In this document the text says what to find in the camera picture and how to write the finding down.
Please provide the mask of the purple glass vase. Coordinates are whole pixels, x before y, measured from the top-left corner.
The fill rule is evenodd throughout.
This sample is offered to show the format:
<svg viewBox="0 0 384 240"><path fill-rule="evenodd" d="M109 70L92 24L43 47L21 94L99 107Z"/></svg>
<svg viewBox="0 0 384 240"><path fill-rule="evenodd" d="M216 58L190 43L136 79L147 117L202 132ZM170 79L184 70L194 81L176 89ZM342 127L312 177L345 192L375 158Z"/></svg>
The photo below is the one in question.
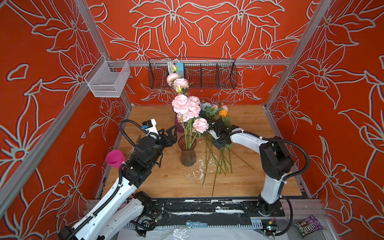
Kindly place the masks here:
<svg viewBox="0 0 384 240"><path fill-rule="evenodd" d="M184 128L182 124L178 122L178 120L175 120L175 126L178 133L184 133Z"/></svg>

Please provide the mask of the brown glass vase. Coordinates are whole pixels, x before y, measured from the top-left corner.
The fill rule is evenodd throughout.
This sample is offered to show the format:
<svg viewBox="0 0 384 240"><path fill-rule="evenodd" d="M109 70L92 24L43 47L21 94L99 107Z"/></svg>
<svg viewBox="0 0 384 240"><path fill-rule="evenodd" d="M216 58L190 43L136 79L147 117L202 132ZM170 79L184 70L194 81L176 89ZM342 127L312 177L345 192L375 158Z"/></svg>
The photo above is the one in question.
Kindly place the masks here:
<svg viewBox="0 0 384 240"><path fill-rule="evenodd" d="M182 136L178 140L178 146L181 149L180 162L185 167L191 167L196 163L197 156L195 153L195 147L197 145L197 141L194 140L192 145L189 147L186 142L186 137Z"/></svg>

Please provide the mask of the pink peony stem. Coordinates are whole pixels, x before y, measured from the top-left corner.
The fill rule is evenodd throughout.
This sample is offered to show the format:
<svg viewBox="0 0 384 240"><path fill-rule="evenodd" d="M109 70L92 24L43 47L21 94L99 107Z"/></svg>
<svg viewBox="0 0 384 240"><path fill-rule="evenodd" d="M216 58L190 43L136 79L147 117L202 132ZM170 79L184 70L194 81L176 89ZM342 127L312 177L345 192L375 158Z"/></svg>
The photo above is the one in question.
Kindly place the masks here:
<svg viewBox="0 0 384 240"><path fill-rule="evenodd" d="M209 124L204 118L196 118L192 121L192 142L196 138L200 138L209 128Z"/></svg>

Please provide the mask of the pale pink flower stem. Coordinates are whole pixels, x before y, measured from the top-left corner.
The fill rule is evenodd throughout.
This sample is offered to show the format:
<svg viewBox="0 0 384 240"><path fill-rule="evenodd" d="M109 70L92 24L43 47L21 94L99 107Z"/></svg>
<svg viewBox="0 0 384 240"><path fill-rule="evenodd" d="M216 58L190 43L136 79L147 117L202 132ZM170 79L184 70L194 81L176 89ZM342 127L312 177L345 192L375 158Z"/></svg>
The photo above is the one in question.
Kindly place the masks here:
<svg viewBox="0 0 384 240"><path fill-rule="evenodd" d="M200 111L188 110L188 97L186 95L178 95L172 101L172 107L174 112L177 114L177 120L182 124L185 132L187 145L190 147L192 145L192 121L196 118L199 118Z"/></svg>

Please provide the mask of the pink carnation stem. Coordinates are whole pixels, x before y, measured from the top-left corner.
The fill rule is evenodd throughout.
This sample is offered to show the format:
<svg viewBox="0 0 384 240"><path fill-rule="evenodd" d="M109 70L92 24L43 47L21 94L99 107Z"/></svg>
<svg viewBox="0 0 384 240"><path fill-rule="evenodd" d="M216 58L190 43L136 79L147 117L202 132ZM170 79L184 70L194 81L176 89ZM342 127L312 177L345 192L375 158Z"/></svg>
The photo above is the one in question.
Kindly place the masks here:
<svg viewBox="0 0 384 240"><path fill-rule="evenodd" d="M198 97L195 97L195 96L188 97L188 104L189 104L188 110L190 112L201 110L201 108L200 108L201 101Z"/></svg>

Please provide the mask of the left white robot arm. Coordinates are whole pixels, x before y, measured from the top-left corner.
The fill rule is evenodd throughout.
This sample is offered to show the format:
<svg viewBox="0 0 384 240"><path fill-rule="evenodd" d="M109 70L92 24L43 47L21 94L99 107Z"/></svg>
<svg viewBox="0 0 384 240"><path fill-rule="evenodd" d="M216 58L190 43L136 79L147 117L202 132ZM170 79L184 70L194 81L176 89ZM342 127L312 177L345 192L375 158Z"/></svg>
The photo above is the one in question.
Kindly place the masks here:
<svg viewBox="0 0 384 240"><path fill-rule="evenodd" d="M125 132L125 123L133 124L145 134L138 144ZM158 131L153 119L142 126L125 119L119 123L119 130L132 145L133 153L120 164L119 176L106 195L74 226L65 226L60 230L59 239L109 240L129 222L134 222L137 228L144 231L154 229L154 225L145 227L139 223L152 199L144 192L137 192L137 189L152 173L154 166L161 166L164 149L177 143L177 128L172 126Z"/></svg>

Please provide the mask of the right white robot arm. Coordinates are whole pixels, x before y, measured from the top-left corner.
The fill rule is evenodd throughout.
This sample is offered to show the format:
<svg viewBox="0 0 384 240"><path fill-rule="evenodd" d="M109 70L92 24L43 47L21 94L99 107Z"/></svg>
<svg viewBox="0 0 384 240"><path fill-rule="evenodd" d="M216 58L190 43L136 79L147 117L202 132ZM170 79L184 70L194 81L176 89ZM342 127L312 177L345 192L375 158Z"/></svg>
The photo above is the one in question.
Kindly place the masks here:
<svg viewBox="0 0 384 240"><path fill-rule="evenodd" d="M228 127L221 119L210 124L209 134L214 138L214 145L218 149L235 143L260 155L262 168L266 174L263 190L258 197L258 212L262 216L269 216L275 212L287 180L304 173L310 166L310 158L305 150L289 140L261 137L235 125ZM306 163L301 170L291 173L294 160L287 145L297 148L303 154Z"/></svg>

